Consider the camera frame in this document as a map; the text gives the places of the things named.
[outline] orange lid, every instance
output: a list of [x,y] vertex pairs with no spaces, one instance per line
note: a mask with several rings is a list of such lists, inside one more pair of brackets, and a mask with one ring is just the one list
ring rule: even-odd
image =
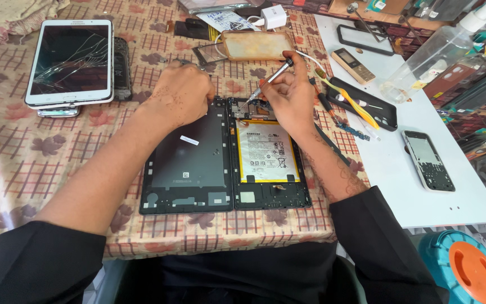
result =
[[486,304],[486,256],[481,250],[466,242],[454,242],[449,248],[449,264],[464,290]]

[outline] black sleeve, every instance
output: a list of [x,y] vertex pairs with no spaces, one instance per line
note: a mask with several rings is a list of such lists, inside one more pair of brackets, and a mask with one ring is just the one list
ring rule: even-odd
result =
[[448,303],[378,187],[329,205],[368,303]]
[[0,303],[82,303],[106,237],[33,221],[0,235]]

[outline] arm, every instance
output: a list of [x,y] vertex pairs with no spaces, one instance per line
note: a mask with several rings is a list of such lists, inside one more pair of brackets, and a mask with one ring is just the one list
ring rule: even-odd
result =
[[0,303],[81,303],[125,191],[169,132],[205,115],[213,93],[208,74],[172,62],[152,96],[35,220],[0,235]]
[[262,92],[283,128],[305,153],[324,193],[335,232],[355,262],[369,303],[447,303],[408,236],[402,231],[380,190],[370,190],[317,134],[313,123],[314,91],[303,59],[294,61],[295,74],[284,73]]
[[152,96],[40,210],[35,220],[104,235],[125,192],[160,141],[207,112],[206,72],[173,61]]

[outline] battery warning label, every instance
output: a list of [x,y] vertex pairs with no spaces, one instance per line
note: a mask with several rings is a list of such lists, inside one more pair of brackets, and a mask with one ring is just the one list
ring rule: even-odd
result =
[[239,125],[241,182],[253,175],[256,182],[299,180],[288,133],[278,123]]

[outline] person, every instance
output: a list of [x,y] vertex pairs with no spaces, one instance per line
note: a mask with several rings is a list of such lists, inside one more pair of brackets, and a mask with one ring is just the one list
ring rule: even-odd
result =
[[[367,301],[447,303],[448,292],[436,286],[378,187],[368,189],[316,132],[305,61],[295,52],[283,55],[294,61],[295,73],[263,83],[263,96],[318,177]],[[132,180],[167,134],[206,114],[214,93],[206,72],[171,62],[151,97],[35,220],[0,235],[0,303],[81,303],[102,267],[104,234]],[[335,248],[304,242],[172,255],[148,259],[158,268],[143,271],[160,278],[151,302],[327,302]]]

